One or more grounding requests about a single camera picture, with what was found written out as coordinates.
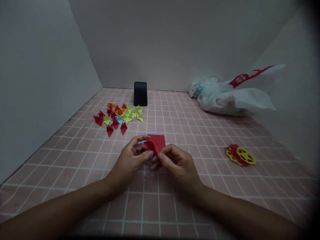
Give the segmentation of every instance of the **forearm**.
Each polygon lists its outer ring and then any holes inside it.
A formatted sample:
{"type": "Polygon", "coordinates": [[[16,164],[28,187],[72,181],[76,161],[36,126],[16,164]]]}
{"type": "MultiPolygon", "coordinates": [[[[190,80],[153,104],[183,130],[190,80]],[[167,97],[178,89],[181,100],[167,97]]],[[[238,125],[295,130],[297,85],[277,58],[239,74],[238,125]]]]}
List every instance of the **forearm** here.
{"type": "Polygon", "coordinates": [[[288,219],[248,201],[205,187],[197,205],[244,239],[295,239],[300,228],[288,219]]]}
{"type": "Polygon", "coordinates": [[[1,239],[56,239],[113,196],[106,179],[35,206],[0,225],[1,239]]]}

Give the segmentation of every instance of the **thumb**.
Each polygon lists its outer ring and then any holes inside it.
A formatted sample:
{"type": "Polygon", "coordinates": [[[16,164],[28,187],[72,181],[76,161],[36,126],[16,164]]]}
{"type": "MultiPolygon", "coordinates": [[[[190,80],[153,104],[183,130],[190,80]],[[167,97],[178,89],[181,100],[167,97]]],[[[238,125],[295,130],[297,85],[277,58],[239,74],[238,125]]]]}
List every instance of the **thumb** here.
{"type": "Polygon", "coordinates": [[[145,161],[149,160],[149,158],[151,158],[153,156],[153,151],[152,150],[148,150],[145,151],[143,153],[141,153],[140,155],[136,156],[139,163],[142,164],[145,161]]]}
{"type": "Polygon", "coordinates": [[[170,158],[168,158],[166,155],[163,153],[158,154],[158,158],[162,164],[162,166],[168,170],[171,174],[174,173],[174,171],[178,168],[177,165],[175,165],[170,158]]]}

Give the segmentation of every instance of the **smartphone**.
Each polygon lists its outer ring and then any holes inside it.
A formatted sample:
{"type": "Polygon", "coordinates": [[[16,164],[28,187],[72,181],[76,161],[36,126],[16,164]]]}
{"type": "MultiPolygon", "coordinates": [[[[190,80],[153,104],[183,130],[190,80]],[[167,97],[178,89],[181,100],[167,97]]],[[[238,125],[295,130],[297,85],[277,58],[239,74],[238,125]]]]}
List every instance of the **smartphone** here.
{"type": "Polygon", "coordinates": [[[134,82],[134,94],[133,105],[135,106],[147,106],[147,83],[146,82],[134,82]]]}

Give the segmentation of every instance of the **left hand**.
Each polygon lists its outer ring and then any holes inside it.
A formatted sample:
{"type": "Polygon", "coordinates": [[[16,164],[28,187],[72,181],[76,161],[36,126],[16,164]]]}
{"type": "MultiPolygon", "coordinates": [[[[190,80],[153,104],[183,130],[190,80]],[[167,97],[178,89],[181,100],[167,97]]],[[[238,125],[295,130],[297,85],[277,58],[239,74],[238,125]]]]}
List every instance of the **left hand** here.
{"type": "Polygon", "coordinates": [[[126,189],[140,166],[153,156],[153,151],[148,150],[143,143],[138,144],[150,138],[147,135],[135,136],[121,151],[116,164],[105,178],[113,197],[126,189]]]}

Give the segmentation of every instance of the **plastic bag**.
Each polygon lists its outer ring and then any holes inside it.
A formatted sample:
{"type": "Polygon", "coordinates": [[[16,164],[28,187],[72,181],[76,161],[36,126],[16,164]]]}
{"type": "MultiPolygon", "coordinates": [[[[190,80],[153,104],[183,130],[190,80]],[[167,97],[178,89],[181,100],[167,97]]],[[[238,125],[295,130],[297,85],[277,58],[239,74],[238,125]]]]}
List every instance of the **plastic bag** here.
{"type": "Polygon", "coordinates": [[[205,111],[235,116],[276,110],[268,92],[284,67],[282,64],[254,69],[230,81],[215,83],[201,91],[198,102],[205,111]]]}
{"type": "Polygon", "coordinates": [[[212,86],[213,84],[216,84],[218,81],[218,78],[219,78],[218,76],[211,76],[211,77],[206,77],[201,81],[192,83],[188,90],[190,97],[198,98],[201,91],[208,86],[212,86]]]}

